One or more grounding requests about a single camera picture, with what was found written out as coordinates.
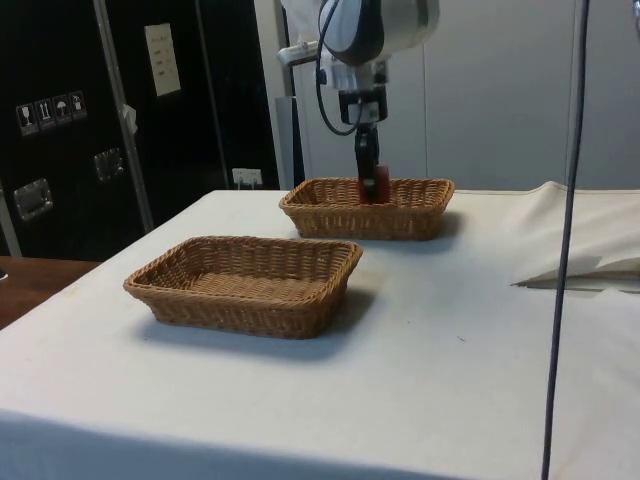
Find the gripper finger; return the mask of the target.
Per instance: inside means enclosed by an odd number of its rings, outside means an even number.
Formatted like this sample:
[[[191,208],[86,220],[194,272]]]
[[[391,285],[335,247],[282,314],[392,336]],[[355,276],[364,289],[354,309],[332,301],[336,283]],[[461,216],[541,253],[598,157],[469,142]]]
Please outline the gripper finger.
[[[378,200],[379,142],[374,124],[359,125],[355,134],[355,155],[362,203]]]

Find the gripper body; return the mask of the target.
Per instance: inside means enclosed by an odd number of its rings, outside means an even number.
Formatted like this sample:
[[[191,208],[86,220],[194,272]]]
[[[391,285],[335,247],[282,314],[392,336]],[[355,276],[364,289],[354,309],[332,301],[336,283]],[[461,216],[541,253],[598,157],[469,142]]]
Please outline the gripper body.
[[[340,118],[344,124],[375,124],[388,117],[386,87],[338,91]]]

